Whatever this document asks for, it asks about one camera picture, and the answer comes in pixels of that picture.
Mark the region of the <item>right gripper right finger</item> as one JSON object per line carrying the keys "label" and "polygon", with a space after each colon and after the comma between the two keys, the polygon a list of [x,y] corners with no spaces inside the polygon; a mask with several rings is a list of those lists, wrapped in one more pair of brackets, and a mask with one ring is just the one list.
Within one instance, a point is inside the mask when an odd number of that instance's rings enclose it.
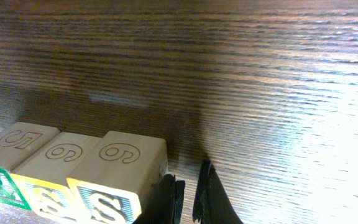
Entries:
{"label": "right gripper right finger", "polygon": [[242,224],[210,160],[201,164],[192,211],[200,224]]}

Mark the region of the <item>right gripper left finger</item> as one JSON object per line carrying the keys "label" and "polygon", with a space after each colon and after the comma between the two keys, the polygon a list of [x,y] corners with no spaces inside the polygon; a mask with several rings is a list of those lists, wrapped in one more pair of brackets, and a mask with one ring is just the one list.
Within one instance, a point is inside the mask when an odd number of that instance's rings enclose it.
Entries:
{"label": "right gripper left finger", "polygon": [[166,174],[153,188],[149,203],[133,224],[180,224],[185,181]]}

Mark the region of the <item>yellow S block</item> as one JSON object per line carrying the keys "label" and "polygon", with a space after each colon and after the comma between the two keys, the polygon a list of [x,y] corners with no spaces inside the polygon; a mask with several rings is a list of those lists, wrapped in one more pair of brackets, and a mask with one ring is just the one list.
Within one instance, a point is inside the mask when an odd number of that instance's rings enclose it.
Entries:
{"label": "yellow S block", "polygon": [[76,223],[67,177],[100,140],[61,132],[14,169],[11,176],[33,212],[56,222]]}
{"label": "yellow S block", "polygon": [[68,175],[78,223],[133,223],[168,170],[164,139],[108,132]]}

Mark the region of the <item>green R block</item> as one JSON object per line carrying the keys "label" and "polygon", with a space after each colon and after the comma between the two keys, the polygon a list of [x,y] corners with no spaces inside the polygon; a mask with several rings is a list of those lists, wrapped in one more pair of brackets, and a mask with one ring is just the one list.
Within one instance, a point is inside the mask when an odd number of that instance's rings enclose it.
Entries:
{"label": "green R block", "polygon": [[0,203],[31,209],[12,172],[59,133],[55,127],[23,122],[0,132]]}

